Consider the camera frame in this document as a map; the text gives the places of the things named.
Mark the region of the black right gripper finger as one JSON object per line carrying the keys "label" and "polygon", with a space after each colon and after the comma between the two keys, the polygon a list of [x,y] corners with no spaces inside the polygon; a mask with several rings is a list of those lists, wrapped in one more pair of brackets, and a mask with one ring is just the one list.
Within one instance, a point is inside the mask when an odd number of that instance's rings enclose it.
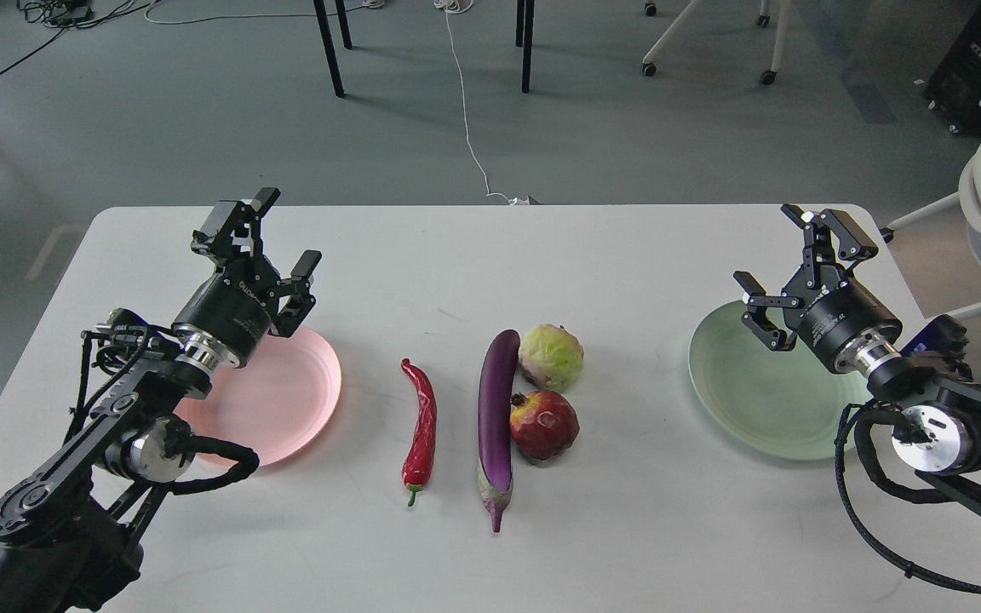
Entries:
{"label": "black right gripper finger", "polygon": [[743,288],[746,311],[741,322],[763,342],[770,352],[791,352],[795,346],[793,333],[779,329],[767,317],[768,309],[797,310],[802,308],[802,298],[797,295],[768,295],[759,280],[751,272],[735,271],[733,279]]}
{"label": "black right gripper finger", "polygon": [[853,268],[860,261],[879,254],[877,244],[844,210],[810,212],[793,204],[784,204],[780,210],[803,236],[801,264],[783,287],[784,295],[822,295],[837,290],[855,279]]}

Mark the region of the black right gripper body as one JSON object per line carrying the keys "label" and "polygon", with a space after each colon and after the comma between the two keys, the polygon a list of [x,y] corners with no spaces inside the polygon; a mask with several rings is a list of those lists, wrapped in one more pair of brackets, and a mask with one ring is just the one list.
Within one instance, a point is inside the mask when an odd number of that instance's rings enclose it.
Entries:
{"label": "black right gripper body", "polygon": [[855,279],[799,299],[798,309],[786,312],[785,323],[833,374],[869,375],[900,356],[894,342],[902,323]]}

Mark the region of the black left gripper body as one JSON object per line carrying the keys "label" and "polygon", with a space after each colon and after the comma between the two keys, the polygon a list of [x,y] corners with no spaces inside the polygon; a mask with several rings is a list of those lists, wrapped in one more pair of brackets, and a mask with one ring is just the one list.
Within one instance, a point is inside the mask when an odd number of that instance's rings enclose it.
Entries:
{"label": "black left gripper body", "polygon": [[262,337],[277,336],[276,315],[287,302],[276,296],[281,279],[266,256],[215,264],[213,276],[176,315],[180,360],[201,370],[245,366]]}

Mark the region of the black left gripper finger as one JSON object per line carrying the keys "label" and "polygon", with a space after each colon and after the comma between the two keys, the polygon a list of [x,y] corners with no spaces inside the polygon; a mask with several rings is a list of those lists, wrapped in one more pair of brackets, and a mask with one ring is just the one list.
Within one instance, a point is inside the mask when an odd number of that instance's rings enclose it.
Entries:
{"label": "black left gripper finger", "polygon": [[316,304],[312,295],[313,274],[320,261],[322,252],[318,249],[305,249],[290,275],[281,279],[276,289],[276,296],[287,299],[276,315],[276,335],[290,338],[302,325]]}
{"label": "black left gripper finger", "polygon": [[253,198],[222,199],[202,228],[192,233],[192,252],[216,265],[262,257],[261,222],[280,198],[279,189],[261,189]]}

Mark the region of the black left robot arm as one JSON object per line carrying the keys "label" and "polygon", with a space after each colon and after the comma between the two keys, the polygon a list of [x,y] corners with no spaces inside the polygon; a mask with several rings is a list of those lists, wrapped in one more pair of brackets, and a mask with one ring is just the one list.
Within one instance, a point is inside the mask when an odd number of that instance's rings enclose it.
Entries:
{"label": "black left robot arm", "polygon": [[248,478],[249,447],[196,434],[175,414],[203,399],[221,366],[242,368],[266,336],[290,337],[315,306],[308,249],[281,276],[261,222],[280,191],[223,199],[193,233],[214,272],[168,327],[117,309],[84,333],[82,372],[108,379],[78,404],[65,441],[0,497],[0,612],[98,610],[140,577],[141,536],[167,496]]}

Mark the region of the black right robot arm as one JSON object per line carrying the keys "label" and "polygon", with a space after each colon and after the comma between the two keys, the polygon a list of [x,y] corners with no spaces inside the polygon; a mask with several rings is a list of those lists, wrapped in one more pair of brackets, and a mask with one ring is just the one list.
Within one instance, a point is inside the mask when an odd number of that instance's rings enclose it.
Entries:
{"label": "black right robot arm", "polygon": [[869,400],[842,409],[834,441],[835,481],[852,526],[906,577],[981,596],[981,585],[912,562],[868,531],[850,501],[844,458],[853,443],[880,491],[915,505],[956,503],[981,518],[981,484],[971,480],[981,471],[981,384],[964,360],[965,326],[941,315],[896,348],[902,322],[855,276],[879,252],[869,234],[842,210],[780,210],[801,229],[800,264],[777,295],[750,272],[735,272],[746,302],[741,322],[771,352],[802,342],[828,372],[864,377]]}

